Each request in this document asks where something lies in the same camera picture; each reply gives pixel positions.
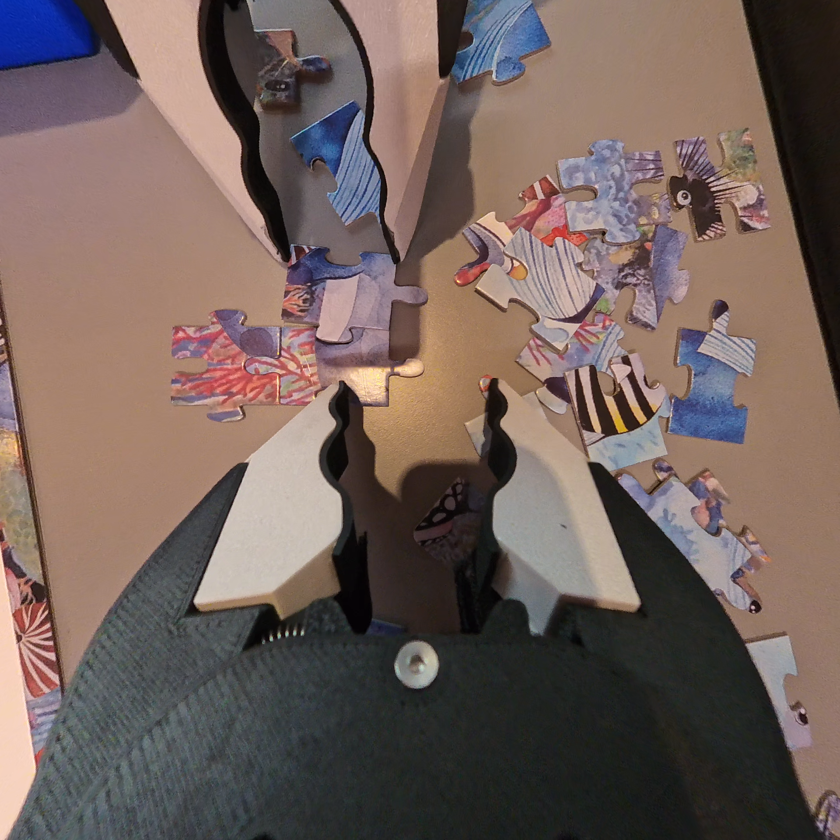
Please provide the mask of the blue plastic bin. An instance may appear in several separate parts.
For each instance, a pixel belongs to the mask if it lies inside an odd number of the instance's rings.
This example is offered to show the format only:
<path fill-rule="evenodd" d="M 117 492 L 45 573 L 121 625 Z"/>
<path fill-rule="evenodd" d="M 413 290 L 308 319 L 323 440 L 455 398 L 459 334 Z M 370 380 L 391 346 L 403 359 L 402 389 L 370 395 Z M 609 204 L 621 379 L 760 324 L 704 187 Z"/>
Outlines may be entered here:
<path fill-rule="evenodd" d="M 1 69 L 94 56 L 99 37 L 73 1 L 1 1 Z"/>

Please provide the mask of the black white spotted puzzle piece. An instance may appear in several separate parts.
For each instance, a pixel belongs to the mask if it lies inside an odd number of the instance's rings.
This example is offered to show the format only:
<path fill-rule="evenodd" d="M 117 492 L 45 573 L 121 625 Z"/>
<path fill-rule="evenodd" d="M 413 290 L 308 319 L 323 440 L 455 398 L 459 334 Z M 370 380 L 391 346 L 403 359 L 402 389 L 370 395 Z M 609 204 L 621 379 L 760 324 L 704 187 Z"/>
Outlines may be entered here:
<path fill-rule="evenodd" d="M 458 478 L 415 527 L 415 542 L 451 570 L 475 549 L 485 496 Z"/>

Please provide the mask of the blue white-patch puzzle piece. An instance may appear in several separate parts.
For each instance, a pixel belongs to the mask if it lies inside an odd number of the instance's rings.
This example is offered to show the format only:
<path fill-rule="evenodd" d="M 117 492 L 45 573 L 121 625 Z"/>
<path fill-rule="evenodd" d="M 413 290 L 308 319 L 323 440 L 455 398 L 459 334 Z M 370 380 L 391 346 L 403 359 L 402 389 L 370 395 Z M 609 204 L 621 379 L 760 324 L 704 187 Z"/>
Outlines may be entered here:
<path fill-rule="evenodd" d="M 281 317 L 284 322 L 316 326 L 319 340 L 347 343 L 353 329 L 390 327 L 395 300 L 422 306 L 425 290 L 397 286 L 389 255 L 364 252 L 357 266 L 339 266 L 323 247 L 295 245 L 287 271 Z"/>

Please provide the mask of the blue striped puzzle piece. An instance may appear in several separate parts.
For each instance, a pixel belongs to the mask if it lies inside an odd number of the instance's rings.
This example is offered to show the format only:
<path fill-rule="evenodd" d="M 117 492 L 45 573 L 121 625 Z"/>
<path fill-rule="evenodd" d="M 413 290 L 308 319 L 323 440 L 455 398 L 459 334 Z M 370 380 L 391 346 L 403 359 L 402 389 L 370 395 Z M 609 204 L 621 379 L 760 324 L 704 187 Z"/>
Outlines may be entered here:
<path fill-rule="evenodd" d="M 381 177 L 363 131 L 364 112 L 349 101 L 290 138 L 307 166 L 314 161 L 327 165 L 337 183 L 328 197 L 346 225 L 366 214 L 381 220 Z"/>

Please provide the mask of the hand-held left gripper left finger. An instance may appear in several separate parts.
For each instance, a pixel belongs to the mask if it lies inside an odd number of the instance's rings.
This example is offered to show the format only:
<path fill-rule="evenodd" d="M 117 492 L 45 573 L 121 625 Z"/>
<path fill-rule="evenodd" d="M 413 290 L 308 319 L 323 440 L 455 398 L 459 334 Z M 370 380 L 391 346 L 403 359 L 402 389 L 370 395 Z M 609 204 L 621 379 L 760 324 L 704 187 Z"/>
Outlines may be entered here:
<path fill-rule="evenodd" d="M 331 385 L 248 458 L 195 595 L 203 612 L 270 604 L 280 618 L 335 596 L 365 633 L 372 604 L 366 539 L 340 485 L 351 389 Z"/>

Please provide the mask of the puzzle frame board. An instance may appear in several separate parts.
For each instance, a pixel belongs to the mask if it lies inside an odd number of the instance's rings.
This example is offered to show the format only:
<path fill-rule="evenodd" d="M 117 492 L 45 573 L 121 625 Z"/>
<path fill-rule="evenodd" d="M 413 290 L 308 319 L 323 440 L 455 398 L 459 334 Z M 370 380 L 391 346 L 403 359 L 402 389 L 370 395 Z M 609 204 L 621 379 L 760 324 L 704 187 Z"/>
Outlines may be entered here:
<path fill-rule="evenodd" d="M 62 678 L 5 322 L 1 323 L 1 537 L 22 672 L 19 682 L 38 767 L 62 700 Z"/>

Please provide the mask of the pile of loose puzzle pieces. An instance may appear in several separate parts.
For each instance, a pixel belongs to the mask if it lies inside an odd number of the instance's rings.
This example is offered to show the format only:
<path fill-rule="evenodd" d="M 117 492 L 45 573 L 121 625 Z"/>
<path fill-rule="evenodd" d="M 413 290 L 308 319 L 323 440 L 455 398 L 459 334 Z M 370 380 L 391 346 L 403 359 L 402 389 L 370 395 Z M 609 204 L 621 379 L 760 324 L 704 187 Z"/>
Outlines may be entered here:
<path fill-rule="evenodd" d="M 242 838 L 820 838 L 747 646 L 719 605 L 729 549 L 628 444 L 666 392 L 635 354 L 568 371 L 566 397 L 640 606 L 559 602 L 542 634 L 496 595 L 479 633 L 355 635 L 317 602 L 255 646 L 270 700 Z"/>

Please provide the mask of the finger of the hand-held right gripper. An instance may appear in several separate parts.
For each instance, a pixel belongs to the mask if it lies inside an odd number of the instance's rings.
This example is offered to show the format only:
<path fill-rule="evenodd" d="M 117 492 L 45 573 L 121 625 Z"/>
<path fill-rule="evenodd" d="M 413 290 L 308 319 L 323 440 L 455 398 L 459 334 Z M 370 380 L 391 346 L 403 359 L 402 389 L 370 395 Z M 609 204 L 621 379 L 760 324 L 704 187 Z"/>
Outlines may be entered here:
<path fill-rule="evenodd" d="M 224 2 L 107 1 L 140 86 L 274 259 L 290 245 L 259 157 L 259 121 L 238 83 Z"/>
<path fill-rule="evenodd" d="M 364 141 L 381 174 L 380 219 L 395 263 L 406 256 L 424 200 L 445 105 L 438 3 L 333 2 L 363 61 Z"/>

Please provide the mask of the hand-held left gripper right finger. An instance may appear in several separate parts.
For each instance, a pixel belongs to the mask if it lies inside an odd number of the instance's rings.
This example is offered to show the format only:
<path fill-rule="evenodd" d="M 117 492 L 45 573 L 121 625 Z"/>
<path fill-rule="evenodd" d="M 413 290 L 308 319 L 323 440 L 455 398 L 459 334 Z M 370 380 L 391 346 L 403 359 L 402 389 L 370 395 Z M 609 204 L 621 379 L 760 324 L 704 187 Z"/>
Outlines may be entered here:
<path fill-rule="evenodd" d="M 489 383 L 486 425 L 497 483 L 476 549 L 455 574 L 462 630 L 480 632 L 496 595 L 523 603 L 535 634 L 559 602 L 636 612 L 640 598 L 587 458 L 501 380 Z"/>

